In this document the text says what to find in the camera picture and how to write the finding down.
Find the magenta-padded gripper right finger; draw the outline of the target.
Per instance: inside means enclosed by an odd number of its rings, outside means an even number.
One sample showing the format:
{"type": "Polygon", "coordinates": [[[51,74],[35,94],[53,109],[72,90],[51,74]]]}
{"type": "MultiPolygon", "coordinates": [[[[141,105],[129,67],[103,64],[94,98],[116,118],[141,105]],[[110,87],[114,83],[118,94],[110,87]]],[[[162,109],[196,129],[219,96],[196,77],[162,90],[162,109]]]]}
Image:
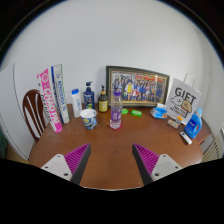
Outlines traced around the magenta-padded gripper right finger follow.
{"type": "Polygon", "coordinates": [[[132,146],[132,153],[144,185],[182,169],[182,167],[167,154],[158,155],[139,144],[134,144],[132,146]]]}

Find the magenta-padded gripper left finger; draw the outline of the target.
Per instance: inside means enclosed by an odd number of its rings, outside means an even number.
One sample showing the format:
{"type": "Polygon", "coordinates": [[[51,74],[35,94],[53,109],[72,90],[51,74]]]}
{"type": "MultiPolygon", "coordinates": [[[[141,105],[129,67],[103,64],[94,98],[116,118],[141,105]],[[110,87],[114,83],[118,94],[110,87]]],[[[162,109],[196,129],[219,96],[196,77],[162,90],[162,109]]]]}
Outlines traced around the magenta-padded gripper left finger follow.
{"type": "Polygon", "coordinates": [[[56,154],[42,169],[79,185],[90,154],[91,145],[87,143],[66,155],[56,154]]]}

